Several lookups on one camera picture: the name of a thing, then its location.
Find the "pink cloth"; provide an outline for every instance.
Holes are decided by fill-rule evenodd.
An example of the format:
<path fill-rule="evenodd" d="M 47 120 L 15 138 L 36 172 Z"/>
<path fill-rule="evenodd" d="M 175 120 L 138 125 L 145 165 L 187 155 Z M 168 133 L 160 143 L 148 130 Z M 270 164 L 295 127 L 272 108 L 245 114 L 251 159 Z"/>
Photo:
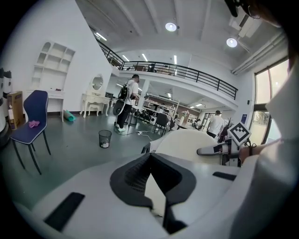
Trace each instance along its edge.
<path fill-rule="evenodd" d="M 35 120 L 29 121 L 29 127 L 30 128 L 36 127 L 38 125 L 39 125 L 39 121 L 35 121 Z"/>

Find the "column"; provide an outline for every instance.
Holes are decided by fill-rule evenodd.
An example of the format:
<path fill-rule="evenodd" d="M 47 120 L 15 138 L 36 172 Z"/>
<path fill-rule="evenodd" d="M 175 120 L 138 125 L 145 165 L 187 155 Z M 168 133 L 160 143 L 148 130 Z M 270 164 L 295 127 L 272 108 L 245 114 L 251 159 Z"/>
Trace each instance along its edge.
<path fill-rule="evenodd" d="M 142 87 L 141 95 L 140 95 L 140 98 L 138 101 L 138 106 L 137 106 L 137 108 L 139 109 L 140 112 L 142 111 L 142 106 L 144 104 L 144 98 L 146 96 L 146 92 L 149 89 L 149 85 L 150 85 L 150 80 L 145 80 L 143 87 Z"/>

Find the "gray floor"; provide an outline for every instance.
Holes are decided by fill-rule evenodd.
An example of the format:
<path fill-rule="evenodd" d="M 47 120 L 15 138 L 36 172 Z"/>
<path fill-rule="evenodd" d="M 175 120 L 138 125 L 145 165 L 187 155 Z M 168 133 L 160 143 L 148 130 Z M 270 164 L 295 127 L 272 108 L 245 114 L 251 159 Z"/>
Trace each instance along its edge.
<path fill-rule="evenodd" d="M 62 122 L 58 116 L 49 117 L 46 136 L 52 155 L 48 154 L 43 135 L 34 141 L 36 149 L 34 154 L 42 175 L 38 174 L 33 164 L 28 146 L 16 143 L 26 167 L 24 170 L 10 142 L 0 152 L 0 159 L 3 176 L 12 199 L 31 209 L 39 199 L 78 172 L 141 153 L 143 146 L 150 142 L 150 139 L 137 134 L 118 135 L 114 132 L 114 120 L 115 116 L 111 114 L 108 117 L 91 115 L 85 119 L 78 115 L 73 123 Z M 102 129 L 112 132 L 109 148 L 99 147 L 98 132 Z M 136 130 L 153 131 L 153 129 L 153 126 L 138 123 L 137 126 L 130 127 L 129 132 L 125 131 L 122 134 Z M 145 134 L 152 140 L 160 138 L 157 133 Z"/>

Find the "green yoga mat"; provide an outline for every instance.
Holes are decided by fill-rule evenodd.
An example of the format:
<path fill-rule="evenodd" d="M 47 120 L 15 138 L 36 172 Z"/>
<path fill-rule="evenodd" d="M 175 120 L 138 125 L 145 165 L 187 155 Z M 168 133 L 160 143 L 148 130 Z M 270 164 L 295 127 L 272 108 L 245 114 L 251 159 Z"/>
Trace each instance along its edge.
<path fill-rule="evenodd" d="M 74 116 L 72 113 L 70 113 L 68 110 L 64 110 L 64 117 L 68 120 L 68 121 L 74 121 L 76 120 L 76 116 Z"/>

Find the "cardboard box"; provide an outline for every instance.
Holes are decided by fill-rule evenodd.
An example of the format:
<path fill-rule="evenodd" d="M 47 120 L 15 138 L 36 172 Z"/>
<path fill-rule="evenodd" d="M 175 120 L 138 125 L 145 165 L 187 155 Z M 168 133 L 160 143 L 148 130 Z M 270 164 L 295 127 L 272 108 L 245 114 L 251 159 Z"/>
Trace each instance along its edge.
<path fill-rule="evenodd" d="M 7 95 L 9 125 L 15 130 L 25 123 L 23 117 L 23 97 L 21 91 L 9 93 Z"/>

